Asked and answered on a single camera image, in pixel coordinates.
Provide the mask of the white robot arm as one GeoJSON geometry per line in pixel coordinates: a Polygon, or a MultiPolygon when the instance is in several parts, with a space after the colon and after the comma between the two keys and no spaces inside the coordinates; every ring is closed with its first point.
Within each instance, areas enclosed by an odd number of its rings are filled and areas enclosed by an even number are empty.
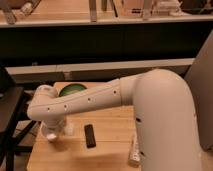
{"type": "Polygon", "coordinates": [[[134,110],[142,171],[203,171],[192,93],[170,70],[154,69],[63,97],[42,85],[27,115],[41,121],[48,134],[58,132],[66,115],[125,105],[134,110]]]}

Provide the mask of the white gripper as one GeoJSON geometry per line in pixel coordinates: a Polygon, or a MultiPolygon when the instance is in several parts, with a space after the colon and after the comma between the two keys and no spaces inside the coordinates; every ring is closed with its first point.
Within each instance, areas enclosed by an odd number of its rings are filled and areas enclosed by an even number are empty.
{"type": "Polygon", "coordinates": [[[41,134],[49,142],[54,142],[61,135],[73,136],[74,124],[69,122],[66,116],[45,118],[42,120],[41,134]]]}

